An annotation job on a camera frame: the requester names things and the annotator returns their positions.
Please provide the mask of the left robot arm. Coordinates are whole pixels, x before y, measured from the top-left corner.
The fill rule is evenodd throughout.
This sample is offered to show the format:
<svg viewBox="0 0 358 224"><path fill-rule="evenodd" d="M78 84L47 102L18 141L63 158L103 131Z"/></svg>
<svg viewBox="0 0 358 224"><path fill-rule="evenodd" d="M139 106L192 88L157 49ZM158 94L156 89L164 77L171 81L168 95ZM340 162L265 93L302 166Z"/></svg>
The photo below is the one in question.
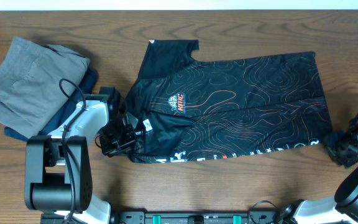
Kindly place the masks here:
<svg viewBox="0 0 358 224"><path fill-rule="evenodd" d="M88 147L99 137L105 156L133 150L134 128L120 104L120 93L104 86L82 95L59 128L27 141L24 200L42 212L41 223L118 223L111 204L93 193Z"/></svg>

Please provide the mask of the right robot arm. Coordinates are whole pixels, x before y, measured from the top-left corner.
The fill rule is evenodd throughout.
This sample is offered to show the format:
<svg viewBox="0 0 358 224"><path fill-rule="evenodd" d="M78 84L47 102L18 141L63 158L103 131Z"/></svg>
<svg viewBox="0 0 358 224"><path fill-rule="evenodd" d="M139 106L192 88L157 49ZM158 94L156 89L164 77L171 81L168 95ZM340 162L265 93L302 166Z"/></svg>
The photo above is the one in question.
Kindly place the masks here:
<svg viewBox="0 0 358 224"><path fill-rule="evenodd" d="M338 165L349 168L358 162L358 113L347 131L327 135L324 149ZM274 223L358 223L358 167L346 177L332 197L299 200L278 213Z"/></svg>

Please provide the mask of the black patterned sports jersey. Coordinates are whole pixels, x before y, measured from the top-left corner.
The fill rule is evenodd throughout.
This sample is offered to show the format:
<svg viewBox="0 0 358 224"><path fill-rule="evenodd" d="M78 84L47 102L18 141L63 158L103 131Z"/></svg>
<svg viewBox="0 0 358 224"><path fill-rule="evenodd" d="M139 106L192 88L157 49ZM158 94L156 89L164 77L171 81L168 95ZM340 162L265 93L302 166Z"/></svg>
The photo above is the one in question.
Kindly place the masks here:
<svg viewBox="0 0 358 224"><path fill-rule="evenodd" d="M202 62L197 40L150 40L125 99L135 163L207 161L319 144L332 130L314 52Z"/></svg>

